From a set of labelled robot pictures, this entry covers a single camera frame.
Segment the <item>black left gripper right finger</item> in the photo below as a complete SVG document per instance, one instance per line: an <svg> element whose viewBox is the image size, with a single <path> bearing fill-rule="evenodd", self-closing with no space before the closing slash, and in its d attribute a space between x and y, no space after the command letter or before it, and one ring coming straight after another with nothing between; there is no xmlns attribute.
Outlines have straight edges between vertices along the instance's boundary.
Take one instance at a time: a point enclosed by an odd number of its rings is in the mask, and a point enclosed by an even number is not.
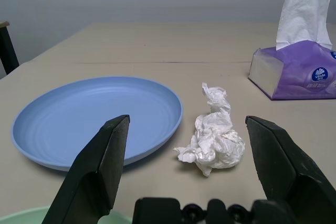
<svg viewBox="0 0 336 224"><path fill-rule="evenodd" d="M313 159L275 123L256 116L245 123L267 199L286 203L299 223L335 223L335 189Z"/></svg>

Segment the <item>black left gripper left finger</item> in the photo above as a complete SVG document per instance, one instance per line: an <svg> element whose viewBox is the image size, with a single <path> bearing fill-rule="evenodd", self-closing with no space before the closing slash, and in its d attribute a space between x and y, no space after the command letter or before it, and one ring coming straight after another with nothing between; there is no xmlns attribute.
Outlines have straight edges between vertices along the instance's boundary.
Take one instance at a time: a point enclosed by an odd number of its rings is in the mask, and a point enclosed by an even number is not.
<svg viewBox="0 0 336 224"><path fill-rule="evenodd" d="M77 155L43 223L98 223L114 206L130 124L128 115L106 121Z"/></svg>

